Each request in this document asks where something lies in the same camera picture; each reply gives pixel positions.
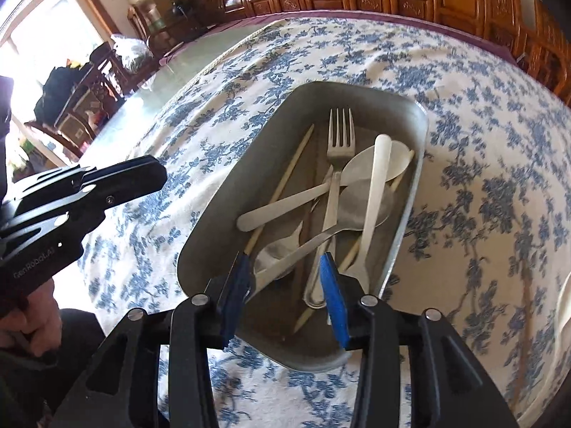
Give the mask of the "person's left hand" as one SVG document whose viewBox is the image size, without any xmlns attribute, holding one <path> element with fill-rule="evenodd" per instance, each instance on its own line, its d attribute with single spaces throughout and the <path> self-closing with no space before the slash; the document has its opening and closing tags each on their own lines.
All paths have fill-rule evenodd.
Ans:
<svg viewBox="0 0 571 428">
<path fill-rule="evenodd" d="M 1 347 L 15 345 L 17 332 L 32 334 L 29 353 L 42 357 L 57 349 L 62 340 L 62 320 L 54 294 L 54 280 L 50 278 L 27 297 L 26 311 L 15 309 L 1 319 Z"/>
</svg>

